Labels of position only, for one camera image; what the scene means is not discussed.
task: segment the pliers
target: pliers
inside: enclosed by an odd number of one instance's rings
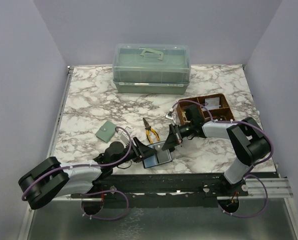
[[[143,123],[144,123],[144,128],[146,129],[145,134],[147,135],[147,139],[148,141],[153,144],[154,142],[151,140],[150,138],[150,132],[153,132],[153,134],[156,136],[157,140],[160,141],[159,135],[158,133],[149,125],[149,123],[147,122],[147,120],[143,117],[142,118]]]

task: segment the marble surface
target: marble surface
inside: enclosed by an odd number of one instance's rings
[[[223,93],[236,120],[249,116],[260,124],[241,65],[193,65],[190,77],[190,85],[184,95],[118,93],[113,84],[111,66],[75,67],[54,156],[63,163],[82,163],[103,153],[110,142],[102,142],[95,133],[107,120],[117,126],[131,127],[131,136],[138,137],[147,145],[149,142],[142,120],[145,117],[158,132],[160,140],[164,141],[171,123],[165,114],[178,99],[188,97]],[[116,134],[111,142],[117,140],[119,136]],[[147,169],[142,163],[133,163],[125,170],[115,168],[114,173],[220,173],[235,158],[230,141],[220,138],[184,140],[182,147],[176,147],[171,155],[173,162],[170,163]],[[269,160],[254,171],[274,172],[275,166]]]

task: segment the small open box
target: small open box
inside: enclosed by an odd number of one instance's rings
[[[215,108],[215,109],[209,109],[213,119],[219,120],[219,121],[230,121],[231,119],[235,120],[235,117],[229,107],[227,99],[226,99],[225,95],[223,95],[222,93],[212,94],[212,95],[207,95],[207,96],[189,97],[189,98],[183,98],[180,100],[191,100],[191,101],[194,101],[196,103],[199,103],[199,104],[202,104],[205,106],[206,99],[208,102],[209,99],[213,99],[213,98],[219,98],[219,106],[217,106],[217,108]],[[178,113],[178,117],[179,117],[181,125],[189,123],[189,121],[186,118],[186,110],[185,109],[192,104],[193,103],[191,103],[191,102],[180,102],[178,104],[177,113]],[[205,121],[208,121],[210,119],[208,112],[206,110],[202,109],[202,107],[199,107],[199,111]]]

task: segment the wall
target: wall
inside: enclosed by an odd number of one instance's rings
[[[194,64],[246,64],[281,0],[34,0],[69,65],[112,64],[118,43],[183,44]]]
[[[274,160],[298,208],[298,0],[284,0],[245,68]]]
[[[17,239],[18,179],[47,154],[67,65],[30,0],[0,0],[0,240]]]

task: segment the purple cable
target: purple cable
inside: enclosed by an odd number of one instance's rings
[[[84,215],[88,216],[88,217],[91,217],[93,219],[99,219],[99,220],[105,220],[105,221],[114,221],[114,220],[118,220],[118,219],[121,219],[123,218],[124,216],[126,216],[128,214],[128,211],[129,211],[129,201],[128,201],[128,198],[127,196],[122,192],[122,191],[118,191],[118,190],[106,190],[106,191],[99,191],[99,192],[93,192],[93,193],[86,193],[86,194],[83,194],[85,196],[92,196],[92,195],[97,195],[97,194],[106,194],[106,193],[118,193],[120,195],[122,195],[125,199],[125,202],[126,202],[126,207],[125,207],[125,210],[122,214],[120,214],[119,216],[116,216],[116,217],[100,217],[100,216],[94,216],[94,215],[88,215],[86,214],[85,212],[85,209],[84,209],[84,205],[81,206],[81,210],[83,212]]]
[[[218,124],[243,124],[243,125],[249,126],[249,127],[253,128],[253,129],[259,131],[260,133],[262,133],[264,135],[265,139],[268,141],[268,143],[270,145],[270,154],[265,159],[256,162],[254,164],[254,166],[257,166],[258,164],[262,164],[262,163],[268,161],[273,156],[273,154],[274,154],[274,144],[270,140],[269,136],[261,128],[256,127],[256,126],[254,126],[254,125],[252,125],[252,124],[250,124],[248,122],[245,122],[245,121],[215,121],[214,118],[213,118],[213,116],[212,116],[212,114],[211,114],[211,112],[204,105],[202,105],[202,104],[200,104],[200,103],[198,103],[196,101],[179,100],[178,102],[176,102],[172,106],[172,108],[174,108],[177,104],[183,103],[183,102],[193,103],[193,104],[196,104],[196,105],[202,107],[203,109],[205,109],[207,111],[207,113],[209,114],[211,121],[214,122],[214,123],[218,123]],[[252,166],[246,174],[249,174],[253,170],[254,166]]]
[[[266,210],[266,208],[267,208],[267,206],[268,206],[268,191],[267,191],[267,189],[266,189],[265,184],[264,184],[258,177],[256,177],[255,175],[248,174],[248,175],[245,176],[244,178],[245,178],[245,179],[247,179],[247,178],[255,178],[255,179],[257,179],[257,180],[259,181],[259,183],[261,183],[261,185],[263,186],[264,193],[265,193],[265,203],[264,203],[264,206],[262,207],[262,209],[261,209],[259,212],[255,213],[255,214],[251,214],[251,215],[239,215],[239,214],[234,214],[234,213],[230,213],[230,212],[225,211],[220,205],[219,205],[219,208],[222,210],[222,212],[223,212],[224,214],[227,214],[227,215],[229,215],[229,216],[236,217],[236,218],[241,218],[241,219],[249,219],[249,218],[253,218],[253,217],[256,217],[256,216],[262,214],[262,213]]]
[[[107,164],[87,164],[87,163],[85,163],[85,164],[76,164],[76,165],[71,165],[71,166],[62,166],[62,167],[57,167],[55,169],[52,169],[52,170],[46,172],[45,174],[43,174],[42,176],[38,177],[32,184],[30,184],[30,186],[23,192],[23,194],[21,196],[22,201],[26,201],[26,196],[27,196],[28,192],[33,188],[34,185],[39,183],[45,177],[48,177],[48,176],[50,176],[51,174],[53,174],[57,171],[70,169],[70,168],[79,168],[79,167],[109,167],[109,166],[115,165],[115,164],[120,163],[121,161],[123,161],[128,156],[128,154],[130,153],[130,150],[131,150],[131,147],[132,147],[132,140],[131,140],[130,134],[123,127],[117,126],[115,128],[116,132],[118,132],[117,129],[121,129],[122,131],[124,131],[127,134],[128,138],[129,138],[128,151],[126,152],[126,154],[122,158],[120,158],[119,160],[117,160],[115,162],[107,163]]]

